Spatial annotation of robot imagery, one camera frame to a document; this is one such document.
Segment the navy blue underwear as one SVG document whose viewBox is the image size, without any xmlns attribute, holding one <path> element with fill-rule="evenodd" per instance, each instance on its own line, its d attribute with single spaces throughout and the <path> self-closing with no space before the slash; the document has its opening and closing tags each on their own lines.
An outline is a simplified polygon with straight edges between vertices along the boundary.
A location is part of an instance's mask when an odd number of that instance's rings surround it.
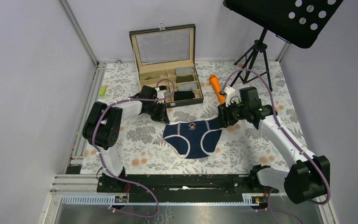
<svg viewBox="0 0 358 224">
<path fill-rule="evenodd" d="M 163 140 L 183 159 L 211 156 L 218 145 L 222 125 L 217 117 L 166 125 Z"/>
</svg>

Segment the olive khaki underwear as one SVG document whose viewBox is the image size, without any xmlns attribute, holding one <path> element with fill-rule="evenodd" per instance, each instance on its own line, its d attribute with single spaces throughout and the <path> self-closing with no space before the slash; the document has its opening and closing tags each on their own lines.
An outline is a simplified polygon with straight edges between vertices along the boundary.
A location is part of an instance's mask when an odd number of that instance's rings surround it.
<svg viewBox="0 0 358 224">
<path fill-rule="evenodd" d="M 141 76 L 141 80 L 144 81 L 144 80 L 151 80 L 151 79 L 161 79 L 164 77 L 167 77 L 167 72 L 161 70 L 161 71 L 145 73 Z"/>
</svg>

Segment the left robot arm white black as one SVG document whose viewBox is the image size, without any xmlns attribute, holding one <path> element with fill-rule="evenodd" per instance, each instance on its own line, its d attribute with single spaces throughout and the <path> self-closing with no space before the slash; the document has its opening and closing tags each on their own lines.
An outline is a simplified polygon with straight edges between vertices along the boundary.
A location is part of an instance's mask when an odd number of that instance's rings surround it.
<svg viewBox="0 0 358 224">
<path fill-rule="evenodd" d="M 121 121 L 140 114 L 150 115 L 151 120 L 169 124 L 166 86 L 143 86 L 141 91 L 128 99 L 111 105 L 95 102 L 84 124 L 82 136 L 97 150 L 103 173 L 110 176 L 108 186 L 115 192 L 122 191 L 126 180 L 121 176 L 124 167 L 113 146 L 116 144 Z"/>
</svg>

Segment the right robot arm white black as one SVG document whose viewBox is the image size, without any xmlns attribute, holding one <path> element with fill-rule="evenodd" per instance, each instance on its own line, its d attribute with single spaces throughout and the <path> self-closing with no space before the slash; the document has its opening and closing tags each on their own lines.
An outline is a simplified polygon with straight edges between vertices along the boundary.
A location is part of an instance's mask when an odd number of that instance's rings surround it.
<svg viewBox="0 0 358 224">
<path fill-rule="evenodd" d="M 218 106 L 218 121 L 227 128 L 239 120 L 246 120 L 261 131 L 282 155 L 289 171 L 268 165 L 254 166 L 249 186 L 255 192 L 266 187 L 286 193 L 299 204 L 320 196 L 330 198 L 330 162 L 325 156 L 316 156 L 301 144 L 286 128 L 273 105 L 263 105 L 255 87 L 240 89 L 240 100 L 235 101 L 235 89 L 226 87 L 220 92 L 225 103 Z"/>
</svg>

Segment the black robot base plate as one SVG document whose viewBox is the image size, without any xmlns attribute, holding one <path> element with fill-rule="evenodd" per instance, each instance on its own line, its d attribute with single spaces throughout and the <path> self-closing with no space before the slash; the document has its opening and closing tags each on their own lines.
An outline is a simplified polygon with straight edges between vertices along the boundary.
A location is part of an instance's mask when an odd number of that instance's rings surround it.
<svg viewBox="0 0 358 224">
<path fill-rule="evenodd" d="M 98 193 L 122 193 L 131 203 L 255 203 L 265 200 L 270 187 L 250 175 L 123 175 L 103 174 Z"/>
</svg>

